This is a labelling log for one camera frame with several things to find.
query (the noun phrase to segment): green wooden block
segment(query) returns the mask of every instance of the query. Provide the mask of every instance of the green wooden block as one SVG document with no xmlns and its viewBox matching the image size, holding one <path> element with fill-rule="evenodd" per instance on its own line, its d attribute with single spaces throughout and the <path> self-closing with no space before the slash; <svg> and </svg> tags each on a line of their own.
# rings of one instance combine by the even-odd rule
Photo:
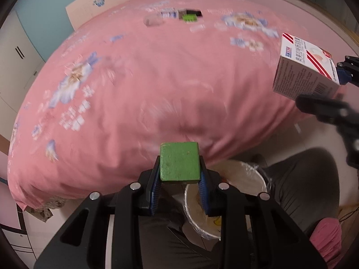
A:
<svg viewBox="0 0 359 269">
<path fill-rule="evenodd" d="M 163 143 L 160 153 L 162 182 L 197 183 L 201 179 L 198 143 Z"/>
</svg>

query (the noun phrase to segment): silver screw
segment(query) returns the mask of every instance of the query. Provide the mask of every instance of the silver screw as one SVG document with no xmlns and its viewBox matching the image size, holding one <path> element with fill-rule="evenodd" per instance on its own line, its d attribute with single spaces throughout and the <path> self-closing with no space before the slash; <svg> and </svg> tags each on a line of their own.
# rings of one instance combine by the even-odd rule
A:
<svg viewBox="0 0 359 269">
<path fill-rule="evenodd" d="M 347 109 L 342 108 L 342 109 L 339 110 L 339 114 L 340 114 L 341 117 L 347 117 L 349 113 L 348 113 Z"/>
<path fill-rule="evenodd" d="M 91 194 L 90 194 L 90 199 L 91 200 L 95 200 L 95 199 L 97 199 L 97 198 L 99 198 L 100 197 L 100 194 L 98 193 L 98 192 L 92 192 Z"/>
<path fill-rule="evenodd" d="M 359 138 L 354 141 L 353 147 L 357 152 L 359 152 Z"/>
<path fill-rule="evenodd" d="M 131 188 L 132 190 L 138 190 L 138 189 L 141 188 L 141 184 L 138 183 L 138 182 L 133 182 L 133 183 L 130 185 L 130 188 Z"/>
<path fill-rule="evenodd" d="M 265 201 L 267 201 L 267 200 L 270 199 L 269 194 L 266 193 L 266 192 L 262 192 L 261 194 L 259 194 L 259 197 L 260 197 L 262 200 L 265 200 Z"/>
<path fill-rule="evenodd" d="M 226 182 L 222 182 L 222 183 L 218 184 L 218 188 L 220 190 L 227 190 L 229 188 L 229 184 Z"/>
</svg>

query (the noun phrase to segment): blue wall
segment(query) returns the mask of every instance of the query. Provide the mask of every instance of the blue wall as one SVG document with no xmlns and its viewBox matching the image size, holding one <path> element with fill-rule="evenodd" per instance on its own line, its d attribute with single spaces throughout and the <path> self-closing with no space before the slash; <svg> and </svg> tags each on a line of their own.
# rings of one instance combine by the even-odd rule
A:
<svg viewBox="0 0 359 269">
<path fill-rule="evenodd" d="M 47 61 L 74 31 L 65 7 L 74 0 L 18 0 L 14 9 L 40 56 Z"/>
</svg>

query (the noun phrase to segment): white wardrobe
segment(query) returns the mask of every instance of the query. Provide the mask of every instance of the white wardrobe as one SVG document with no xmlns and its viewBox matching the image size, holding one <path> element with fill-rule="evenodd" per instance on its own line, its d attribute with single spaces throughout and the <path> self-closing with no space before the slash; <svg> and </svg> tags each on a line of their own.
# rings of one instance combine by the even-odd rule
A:
<svg viewBox="0 0 359 269">
<path fill-rule="evenodd" d="M 44 64 L 13 11 L 0 28 L 0 135 L 8 140 L 25 95 Z"/>
</svg>

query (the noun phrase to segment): pink bedsheet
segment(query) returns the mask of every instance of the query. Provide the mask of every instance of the pink bedsheet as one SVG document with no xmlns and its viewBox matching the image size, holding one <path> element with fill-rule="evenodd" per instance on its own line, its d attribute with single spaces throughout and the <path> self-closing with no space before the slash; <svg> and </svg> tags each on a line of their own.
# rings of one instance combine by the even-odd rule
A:
<svg viewBox="0 0 359 269">
<path fill-rule="evenodd" d="M 172 7 L 203 18 L 144 24 Z M 211 164 L 297 121 L 294 102 L 272 92 L 283 32 L 310 41 L 244 0 L 133 0 L 95 17 L 53 53 L 19 111 L 14 199 L 24 209 L 113 193 L 153 166 L 162 142 L 196 141 Z"/>
</svg>

